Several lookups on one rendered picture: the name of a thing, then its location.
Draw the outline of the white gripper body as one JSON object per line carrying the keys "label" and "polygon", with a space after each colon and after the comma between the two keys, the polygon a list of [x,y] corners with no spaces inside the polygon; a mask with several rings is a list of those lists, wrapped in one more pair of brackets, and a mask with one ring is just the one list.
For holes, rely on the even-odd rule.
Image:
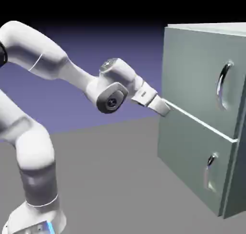
{"label": "white gripper body", "polygon": [[159,95],[156,95],[153,98],[153,100],[148,104],[148,108],[161,116],[166,116],[170,111],[170,107]]}

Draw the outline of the tall grey-green cabinet door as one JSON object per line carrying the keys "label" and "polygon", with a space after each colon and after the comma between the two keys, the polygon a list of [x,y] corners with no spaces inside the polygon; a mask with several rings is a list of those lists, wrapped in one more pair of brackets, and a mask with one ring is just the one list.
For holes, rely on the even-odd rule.
{"label": "tall grey-green cabinet door", "polygon": [[[216,84],[229,61],[223,100],[217,102]],[[238,136],[246,80],[246,37],[167,27],[164,32],[162,94],[180,109],[226,136]]]}

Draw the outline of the short grey-green cabinet door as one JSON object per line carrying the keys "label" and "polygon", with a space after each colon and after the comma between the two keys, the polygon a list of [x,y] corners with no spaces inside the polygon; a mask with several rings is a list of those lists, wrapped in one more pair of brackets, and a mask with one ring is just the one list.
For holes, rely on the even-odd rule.
{"label": "short grey-green cabinet door", "polygon": [[[160,118],[158,157],[217,216],[222,215],[236,145],[178,110]],[[204,188],[203,178],[207,160],[215,152],[218,158],[209,175],[213,192]]]}

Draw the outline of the grey-green painted cabinet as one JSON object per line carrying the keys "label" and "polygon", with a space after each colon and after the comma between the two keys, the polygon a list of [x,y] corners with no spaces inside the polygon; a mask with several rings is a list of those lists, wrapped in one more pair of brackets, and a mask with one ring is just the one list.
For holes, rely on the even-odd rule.
{"label": "grey-green painted cabinet", "polygon": [[246,211],[246,24],[164,31],[158,157],[217,216]]}

